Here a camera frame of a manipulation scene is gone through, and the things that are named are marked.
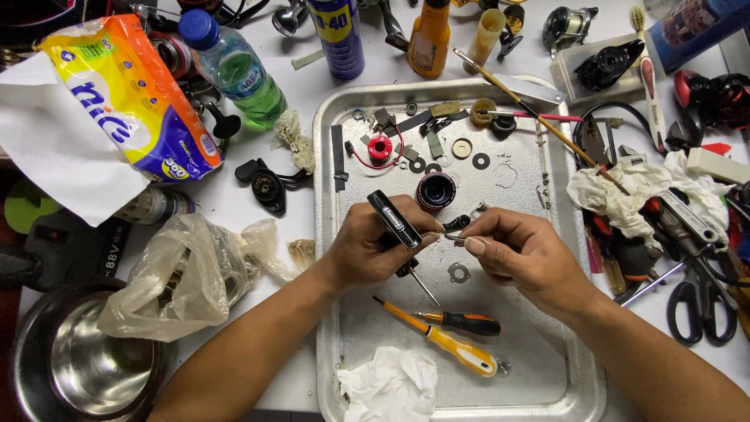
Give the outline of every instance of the orange bottle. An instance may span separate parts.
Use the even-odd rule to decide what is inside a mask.
[[[436,77],[446,66],[451,39],[450,10],[450,0],[424,0],[421,15],[414,20],[406,60],[414,72],[424,77]]]

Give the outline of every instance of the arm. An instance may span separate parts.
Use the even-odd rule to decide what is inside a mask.
[[[495,208],[462,236],[495,282],[576,332],[646,420],[748,420],[742,389],[597,289],[546,219]]]
[[[423,236],[415,249],[383,251],[385,223],[366,203],[346,215],[325,256],[199,348],[167,383],[148,422],[224,422],[255,406],[276,373],[332,304],[351,288],[384,282],[443,229],[410,197],[391,201]]]

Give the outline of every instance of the white workbench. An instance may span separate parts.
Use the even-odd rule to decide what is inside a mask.
[[[624,35],[631,31],[628,20],[628,9],[638,0],[623,0],[610,2],[602,0],[567,0],[560,4],[551,0],[532,0],[524,2],[526,9],[526,23],[521,32],[524,36],[518,48],[500,64],[494,56],[499,46],[496,46],[486,67],[494,73],[503,74],[533,74],[551,80],[549,72],[550,56],[542,44],[542,25],[547,15],[560,5],[570,8],[598,6],[599,15],[593,20],[587,40],[595,42],[607,38]],[[239,0],[229,0],[236,6]],[[284,0],[273,0],[271,4],[245,26],[241,33],[250,41],[253,48],[265,65],[265,69],[276,80],[284,92],[289,108],[299,111],[303,130],[311,131],[312,121],[318,106],[332,93],[347,86],[374,85],[384,83],[403,83],[420,81],[422,78],[415,74],[407,64],[405,55],[383,42],[386,34],[382,25],[382,17],[378,9],[361,12],[362,35],[367,66],[364,73],[349,83],[334,79],[321,59],[305,68],[295,71],[290,64],[291,59],[306,56],[320,48],[320,42],[315,35],[312,22],[308,19],[299,29],[294,38],[284,38],[272,27],[271,14],[277,6],[286,3]],[[422,2],[417,8],[409,8],[407,0],[391,0],[391,8],[398,19],[404,33],[411,33],[413,20],[419,15]],[[173,0],[160,0],[160,7],[176,10]],[[482,11],[477,4],[470,3],[459,9],[451,7],[451,45],[466,50],[469,46],[476,23]],[[649,18],[646,27],[653,20]],[[726,73],[722,55],[715,47],[691,62],[686,68],[698,71],[707,77],[714,77]],[[458,57],[452,53],[448,56],[448,63],[440,76],[441,80],[468,77]],[[672,102],[671,81],[659,85],[662,103],[666,109],[667,126],[676,119]],[[634,104],[636,108],[645,112],[645,101]],[[232,104],[225,104],[224,109],[236,113]],[[615,141],[628,144],[643,152],[652,152],[653,148],[647,141],[636,121],[619,110],[604,110],[597,116],[619,116],[634,125],[615,131]],[[204,119],[209,123],[210,115],[206,113]],[[207,176],[199,182],[179,186],[188,193],[196,203],[199,211],[210,221],[239,232],[247,225],[260,219],[266,219],[269,214],[256,202],[249,188],[240,187],[234,178],[234,170],[240,164],[253,158],[263,158],[268,166],[281,174],[293,174],[297,171],[290,160],[290,153],[286,149],[271,151],[269,145],[272,134],[246,134],[235,136],[227,154],[227,160],[222,171]],[[738,133],[709,134],[705,143],[721,141],[734,146],[730,155],[732,158],[748,162],[748,150]],[[662,159],[654,155],[652,163],[661,163]],[[310,187],[290,191],[287,193],[287,212],[282,219],[278,219],[277,226],[280,237],[280,256],[290,262],[285,252],[287,242],[301,238],[314,238],[313,190]],[[145,247],[149,237],[155,229],[134,227],[127,244],[118,276],[127,278],[128,270]],[[663,273],[672,263],[660,262],[657,270]],[[640,302],[632,306],[632,311],[645,318],[660,330],[668,333],[666,321],[666,302],[669,293],[679,279],[676,278],[668,286],[657,288],[657,292],[649,294]],[[595,277],[595,282],[605,291],[609,291],[603,279]],[[230,320],[237,318],[256,304],[263,301],[279,288],[278,282],[264,276],[256,287],[247,293],[232,309]],[[21,313],[30,306],[37,297],[33,292],[25,292]],[[178,341],[178,361],[184,362],[204,342],[221,329],[209,327],[187,336]],[[732,378],[742,389],[750,393],[750,342],[738,327],[734,339],[727,345],[717,348],[702,341],[692,349],[702,358],[708,360],[722,372]],[[279,372],[276,379],[265,392],[258,403],[258,408],[284,411],[318,412],[315,376],[315,343],[314,335],[300,347],[291,361]],[[607,410],[601,419],[604,422],[624,422],[638,420],[638,416],[610,383],[608,391]]]

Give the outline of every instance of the green liquid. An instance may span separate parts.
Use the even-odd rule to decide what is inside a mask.
[[[224,60],[217,69],[217,85],[235,88],[247,78],[256,59],[247,53],[237,53]],[[286,110],[287,100],[271,75],[265,74],[262,85],[251,96],[232,102],[247,117],[247,125],[256,129],[273,126]]]

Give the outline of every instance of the aluminum tray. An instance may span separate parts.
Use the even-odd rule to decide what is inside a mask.
[[[539,85],[553,86],[539,78],[521,76]],[[375,189],[386,194],[413,194],[421,174],[398,166],[388,170],[371,170],[356,158],[344,155],[349,173],[346,190],[335,192],[331,125],[343,126],[343,138],[351,140],[360,154],[366,149],[359,138],[372,135],[368,125],[355,121],[352,110],[361,107],[376,110],[386,107],[397,121],[407,118],[408,101],[415,101],[420,111],[432,104],[459,100],[469,108],[482,97],[509,106],[500,90],[487,85],[482,78],[360,86],[343,89],[318,109],[313,122],[317,172],[315,175],[316,252],[318,257],[333,242],[350,206],[366,201]],[[540,110],[543,104],[536,104]],[[567,114],[566,104],[557,112]],[[469,214],[480,202],[503,206],[524,213],[549,218],[560,236],[588,268],[581,211],[565,192],[569,177],[575,172],[572,153],[554,136],[538,131],[531,119],[518,119],[519,130],[499,142],[487,130],[475,128],[468,120],[454,122],[439,135],[445,138],[443,149],[450,154],[453,141],[466,137],[473,144],[472,155],[485,152],[490,167],[477,170],[472,157],[455,159],[445,172],[456,173],[460,185],[456,200],[436,217],[449,222]],[[570,136],[570,125],[562,125]],[[427,163],[431,158],[427,141],[413,129],[403,134]],[[544,209],[536,194],[542,184],[542,160],[537,141],[543,143],[550,171],[552,208]],[[486,279],[481,267],[463,248],[441,240],[423,251],[416,268],[445,310],[479,312],[498,318],[502,335],[494,338],[472,338],[494,357],[510,362],[508,378],[482,378],[461,366],[451,355],[428,343],[413,328],[397,320],[371,299],[373,294],[392,301],[406,310],[435,309],[430,299],[410,277],[391,278],[372,291],[353,291],[334,305],[317,331],[317,379],[320,411],[328,422],[344,418],[347,401],[335,377],[336,372],[372,360],[379,346],[393,345],[402,350],[416,349],[435,360],[438,368],[436,410],[433,420],[510,421],[513,422],[595,422],[604,411],[607,386],[602,369],[583,343],[567,327],[547,317],[523,298],[514,288],[498,288]],[[448,266],[453,262],[466,265],[471,279],[464,284],[450,282]]]

